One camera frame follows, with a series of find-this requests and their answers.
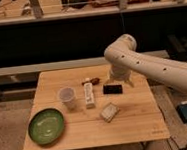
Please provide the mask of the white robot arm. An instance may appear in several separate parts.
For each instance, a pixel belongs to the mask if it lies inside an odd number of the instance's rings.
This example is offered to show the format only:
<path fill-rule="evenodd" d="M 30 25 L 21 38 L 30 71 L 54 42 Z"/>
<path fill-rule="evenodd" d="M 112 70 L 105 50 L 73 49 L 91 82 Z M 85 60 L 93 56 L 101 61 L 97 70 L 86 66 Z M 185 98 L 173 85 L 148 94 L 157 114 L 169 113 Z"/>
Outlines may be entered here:
<path fill-rule="evenodd" d="M 104 57 L 111 65 L 109 77 L 112 80 L 128 81 L 130 70 L 134 70 L 187 94 L 187 63 L 139 54 L 136 46 L 136 39 L 123 34 L 105 49 Z"/>

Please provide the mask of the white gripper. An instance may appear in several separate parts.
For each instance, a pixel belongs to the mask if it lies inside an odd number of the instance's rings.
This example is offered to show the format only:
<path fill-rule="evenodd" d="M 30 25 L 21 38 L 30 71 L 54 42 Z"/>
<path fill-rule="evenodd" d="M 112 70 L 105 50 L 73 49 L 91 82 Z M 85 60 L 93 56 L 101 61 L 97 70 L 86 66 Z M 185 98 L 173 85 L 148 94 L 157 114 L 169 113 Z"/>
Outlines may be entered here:
<path fill-rule="evenodd" d="M 133 87 L 133 82 L 129 78 L 131 71 L 129 69 L 117 69 L 116 67 L 112 67 L 109 71 L 109 83 L 113 83 L 114 81 L 124 81 L 129 86 Z"/>

